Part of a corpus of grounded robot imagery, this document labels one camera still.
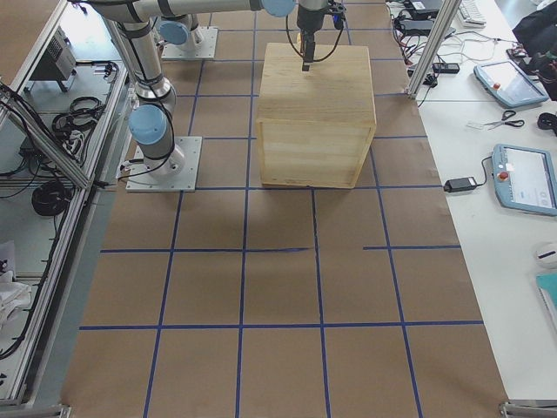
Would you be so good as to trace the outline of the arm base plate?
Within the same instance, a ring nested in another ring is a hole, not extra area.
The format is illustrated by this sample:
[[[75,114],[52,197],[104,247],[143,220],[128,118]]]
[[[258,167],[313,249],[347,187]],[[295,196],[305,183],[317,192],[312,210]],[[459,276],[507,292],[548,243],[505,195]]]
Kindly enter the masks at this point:
[[[203,139],[175,137],[175,149],[167,160],[144,159],[137,145],[134,158],[142,162],[131,166],[127,192],[195,192]]]
[[[166,61],[212,60],[216,55],[218,27],[163,24],[159,34],[164,40],[162,59]]]

